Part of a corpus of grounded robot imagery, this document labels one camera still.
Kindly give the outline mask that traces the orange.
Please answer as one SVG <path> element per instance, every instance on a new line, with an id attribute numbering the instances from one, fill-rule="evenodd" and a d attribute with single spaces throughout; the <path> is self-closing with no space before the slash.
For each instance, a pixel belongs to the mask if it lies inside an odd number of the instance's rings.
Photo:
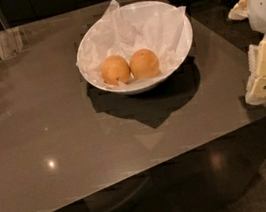
<path id="1" fill-rule="evenodd" d="M 103 81 L 107 84 L 118 85 L 119 83 L 128 83 L 130 80 L 130 67 L 126 59 L 122 56 L 109 56 L 103 61 L 101 66 L 101 75 Z"/>
<path id="2" fill-rule="evenodd" d="M 137 52 L 133 53 L 129 61 L 131 73 L 135 79 L 152 78 L 157 76 L 160 72 L 160 64 L 157 55 L 146 48 L 137 50 Z"/>

